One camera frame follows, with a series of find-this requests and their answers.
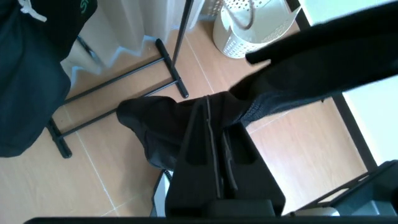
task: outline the tile floor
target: tile floor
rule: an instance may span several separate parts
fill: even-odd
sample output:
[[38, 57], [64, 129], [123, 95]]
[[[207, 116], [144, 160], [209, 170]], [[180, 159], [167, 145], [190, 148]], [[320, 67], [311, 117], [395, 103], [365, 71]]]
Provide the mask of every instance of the tile floor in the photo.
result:
[[[297, 32], [293, 25], [289, 33]], [[202, 22], [186, 34], [177, 70], [190, 98], [227, 90], [260, 66], [222, 55], [211, 39], [212, 23]], [[172, 55], [177, 33], [167, 49]], [[154, 58], [146, 45], [141, 58], [120, 56], [102, 75], [80, 72], [70, 95]], [[113, 109], [170, 81], [163, 63], [107, 86], [57, 110], [62, 131]], [[157, 93], [182, 101], [175, 86]], [[287, 198], [285, 212], [297, 209], [366, 171], [334, 102], [314, 103], [263, 118], [248, 131]], [[22, 223], [42, 216], [147, 216], [159, 170], [145, 160], [134, 133], [113, 114], [74, 134], [66, 141], [73, 151], [63, 159], [49, 132], [23, 155], [0, 159], [0, 223]]]

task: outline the black metal rack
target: black metal rack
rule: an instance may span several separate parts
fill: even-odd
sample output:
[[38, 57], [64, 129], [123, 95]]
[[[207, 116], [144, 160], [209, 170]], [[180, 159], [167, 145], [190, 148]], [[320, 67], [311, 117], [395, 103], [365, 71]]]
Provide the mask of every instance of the black metal rack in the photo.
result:
[[[147, 64], [145, 64], [143, 66], [140, 66], [140, 67], [135, 68], [135, 69], [133, 69], [133, 70], [131, 70], [129, 72], [126, 72], [125, 74], [122, 74], [122, 75], [120, 75], [118, 77], [112, 78], [112, 79], [110, 79], [110, 80], [108, 80], [108, 81], [106, 81], [106, 82], [104, 82], [104, 83], [102, 83], [102, 84], [100, 84], [98, 86], [95, 86], [93, 88], [90, 88], [89, 90], [86, 90], [86, 91], [84, 91], [84, 92], [82, 92], [80, 94], [77, 94], [76, 96], [68, 98], [68, 99], [66, 99], [64, 101], [63, 104], [65, 105], [65, 104], [68, 104], [68, 103], [70, 103], [70, 102], [72, 102], [74, 100], [77, 100], [77, 99], [81, 98], [81, 97], [84, 97], [84, 96], [86, 96], [86, 95], [88, 95], [88, 94], [90, 94], [90, 93], [92, 93], [92, 92], [94, 92], [96, 90], [99, 90], [100, 88], [102, 88], [104, 86], [112, 84], [112, 83], [114, 83], [114, 82], [116, 82], [116, 81], [118, 81], [118, 80], [120, 80], [120, 79], [122, 79], [124, 77], [132, 75], [132, 74], [134, 74], [134, 73], [136, 73], [138, 71], [141, 71], [142, 69], [145, 69], [145, 68], [147, 68], [147, 67], [149, 67], [151, 65], [154, 65], [154, 64], [156, 64], [158, 62], [161, 62], [161, 61], [165, 62], [166, 66], [167, 66], [167, 69], [169, 70], [169, 72], [170, 72], [170, 74], [171, 74], [171, 76], [173, 78], [173, 81], [168, 82], [168, 83], [166, 83], [166, 84], [164, 84], [164, 85], [162, 85], [162, 86], [160, 86], [160, 87], [158, 87], [158, 88], [156, 88], [154, 90], [151, 90], [151, 91], [143, 94], [142, 96], [150, 96], [150, 95], [152, 95], [152, 94], [154, 94], [154, 93], [156, 93], [156, 92], [158, 92], [160, 90], [163, 90], [164, 88], [167, 88], [167, 87], [169, 87], [171, 85], [176, 84], [178, 90], [181, 93], [181, 95], [184, 98], [187, 98], [188, 97], [188, 91], [185, 88], [185, 86], [184, 86], [184, 84], [182, 82], [182, 79], [181, 79], [180, 75], [178, 74], [177, 69], [175, 68], [175, 63], [177, 61], [178, 53], [180, 51], [180, 47], [181, 47], [182, 39], [183, 39], [183, 36], [184, 36], [184, 33], [185, 33], [185, 29], [187, 28], [188, 18], [189, 18], [189, 14], [190, 14], [190, 11], [191, 11], [191, 8], [192, 8], [192, 4], [193, 4], [193, 0], [185, 0], [185, 6], [184, 6], [183, 13], [182, 13], [182, 20], [181, 20], [181, 24], [180, 24], [180, 30], [178, 32], [177, 43], [175, 45], [173, 60], [170, 58], [169, 53], [167, 52], [166, 48], [164, 47], [163, 42], [160, 39], [157, 39], [155, 44], [156, 44], [157, 50], [160, 53], [160, 56], [161, 56], [160, 58], [157, 58], [157, 59], [155, 59], [155, 60], [153, 60], [153, 61], [151, 61], [151, 62], [149, 62], [149, 63], [147, 63]], [[66, 137], [69, 134], [72, 134], [75, 131], [78, 131], [78, 130], [80, 130], [80, 129], [82, 129], [82, 128], [84, 128], [84, 127], [86, 127], [86, 126], [88, 126], [88, 125], [90, 125], [90, 124], [92, 124], [92, 123], [94, 123], [96, 121], [99, 121], [99, 120], [101, 120], [101, 119], [113, 114], [114, 112], [116, 112], [116, 108], [112, 109], [112, 110], [110, 110], [110, 111], [108, 111], [108, 112], [106, 112], [104, 114], [101, 114], [101, 115], [97, 116], [96, 118], [93, 118], [93, 119], [91, 119], [91, 120], [89, 120], [89, 121], [87, 121], [87, 122], [85, 122], [85, 123], [83, 123], [83, 124], [81, 124], [81, 125], [79, 125], [79, 126], [77, 126], [75, 128], [72, 128], [69, 131], [65, 131], [64, 133], [60, 132], [60, 130], [57, 127], [57, 124], [51, 118], [51, 120], [47, 124], [47, 129], [49, 130], [49, 132], [51, 134], [51, 137], [52, 137], [53, 141], [55, 142], [55, 144], [57, 145], [58, 150], [60, 151], [62, 157], [70, 158], [72, 156], [72, 151], [68, 147], [68, 144], [66, 143], [64, 137]]]

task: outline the black fabric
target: black fabric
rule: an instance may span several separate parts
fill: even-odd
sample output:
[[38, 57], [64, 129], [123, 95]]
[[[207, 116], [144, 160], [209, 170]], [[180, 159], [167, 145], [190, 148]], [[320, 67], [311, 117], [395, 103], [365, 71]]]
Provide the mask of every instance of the black fabric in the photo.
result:
[[[32, 1], [33, 8], [51, 1]], [[57, 17], [47, 22], [35, 20], [20, 11], [16, 0], [0, 0], [0, 156], [18, 156], [30, 147], [43, 131], [70, 89], [70, 80], [60, 61], [66, 57], [84, 22], [62, 26], [65, 39], [57, 32]], [[63, 20], [74, 21], [74, 13], [52, 9]]]
[[[210, 96], [215, 138], [234, 123], [322, 100], [398, 73], [398, 2], [312, 27], [257, 52], [251, 63], [271, 64], [229, 91]], [[131, 99], [117, 110], [154, 166], [173, 170], [195, 100], [164, 96]]]

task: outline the perforated plastic basket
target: perforated plastic basket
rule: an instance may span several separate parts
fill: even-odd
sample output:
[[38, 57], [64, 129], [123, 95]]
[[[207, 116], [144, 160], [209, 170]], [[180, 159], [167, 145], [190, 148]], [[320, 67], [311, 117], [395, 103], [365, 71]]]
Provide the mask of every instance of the perforated plastic basket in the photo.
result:
[[[225, 0], [234, 16], [243, 24], [250, 20], [248, 0]], [[300, 8], [290, 13], [284, 0], [253, 0], [255, 13], [250, 29], [234, 26], [228, 11], [222, 7], [213, 28], [213, 41], [223, 54], [231, 58], [243, 58], [275, 41], [286, 33]]]

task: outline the white wall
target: white wall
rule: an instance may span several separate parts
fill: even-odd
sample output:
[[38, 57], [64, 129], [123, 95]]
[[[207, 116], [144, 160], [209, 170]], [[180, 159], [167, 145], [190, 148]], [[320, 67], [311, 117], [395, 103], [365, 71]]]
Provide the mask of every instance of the white wall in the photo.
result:
[[[299, 1], [310, 25], [314, 25], [392, 0]], [[398, 76], [347, 91], [343, 96], [376, 163], [398, 159]]]

